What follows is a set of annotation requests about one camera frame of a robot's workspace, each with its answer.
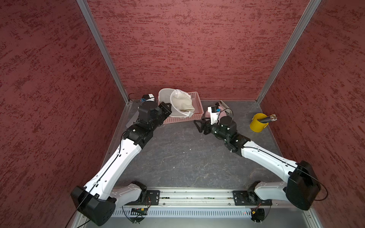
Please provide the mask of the cream baseball cap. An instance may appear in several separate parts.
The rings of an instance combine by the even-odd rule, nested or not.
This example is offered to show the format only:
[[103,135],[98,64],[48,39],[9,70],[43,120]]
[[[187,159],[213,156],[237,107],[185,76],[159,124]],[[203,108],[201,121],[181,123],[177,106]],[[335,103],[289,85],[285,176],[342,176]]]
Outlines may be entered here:
[[158,101],[171,104],[170,117],[188,118],[195,113],[191,95],[179,89],[163,88],[158,93]]

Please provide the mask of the pink baseball cap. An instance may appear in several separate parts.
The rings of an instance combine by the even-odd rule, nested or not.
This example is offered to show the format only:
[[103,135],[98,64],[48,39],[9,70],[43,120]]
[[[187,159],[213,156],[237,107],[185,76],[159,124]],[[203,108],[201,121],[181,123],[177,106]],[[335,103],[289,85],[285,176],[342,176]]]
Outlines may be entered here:
[[210,106],[207,108],[207,111],[205,112],[205,118],[209,118],[211,121],[211,124],[218,123],[218,121],[224,117],[227,116],[226,112],[223,111],[223,107],[215,105]]

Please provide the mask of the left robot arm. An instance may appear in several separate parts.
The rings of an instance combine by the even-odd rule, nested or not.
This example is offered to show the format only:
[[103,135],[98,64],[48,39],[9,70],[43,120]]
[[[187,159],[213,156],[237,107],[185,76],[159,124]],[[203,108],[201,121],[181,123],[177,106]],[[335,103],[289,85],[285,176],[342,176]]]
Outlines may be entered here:
[[98,226],[104,225],[116,207],[128,203],[150,205],[147,187],[133,181],[117,191],[113,188],[129,163],[152,139],[154,130],[172,113],[171,103],[157,103],[149,99],[138,109],[137,120],[122,134],[116,151],[100,171],[85,184],[71,192],[76,210]]

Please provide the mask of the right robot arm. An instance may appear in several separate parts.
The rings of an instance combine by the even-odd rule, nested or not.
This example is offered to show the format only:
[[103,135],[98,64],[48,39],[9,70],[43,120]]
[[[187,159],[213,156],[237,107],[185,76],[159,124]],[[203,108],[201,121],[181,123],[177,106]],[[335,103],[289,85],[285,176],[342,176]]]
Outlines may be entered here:
[[246,136],[238,133],[237,124],[229,116],[215,123],[207,118],[194,121],[200,133],[213,134],[224,142],[225,147],[234,154],[252,160],[277,175],[280,182],[256,181],[248,190],[249,199],[288,201],[295,207],[307,211],[321,191],[321,183],[310,163],[296,162],[259,146]]

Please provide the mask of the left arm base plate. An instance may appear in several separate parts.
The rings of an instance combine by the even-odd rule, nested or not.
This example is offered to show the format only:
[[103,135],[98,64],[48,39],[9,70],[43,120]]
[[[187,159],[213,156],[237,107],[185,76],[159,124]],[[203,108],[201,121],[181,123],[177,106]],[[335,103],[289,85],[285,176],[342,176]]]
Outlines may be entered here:
[[139,199],[137,200],[138,205],[154,206],[159,204],[160,199],[159,190],[145,190],[141,192]]

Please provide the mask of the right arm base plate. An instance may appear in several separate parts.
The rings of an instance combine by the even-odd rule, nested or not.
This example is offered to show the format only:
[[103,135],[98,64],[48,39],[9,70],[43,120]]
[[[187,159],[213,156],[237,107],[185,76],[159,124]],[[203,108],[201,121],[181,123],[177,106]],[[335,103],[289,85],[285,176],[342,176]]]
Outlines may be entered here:
[[233,191],[233,200],[235,206],[272,206],[272,200],[262,200],[254,192],[250,191]]

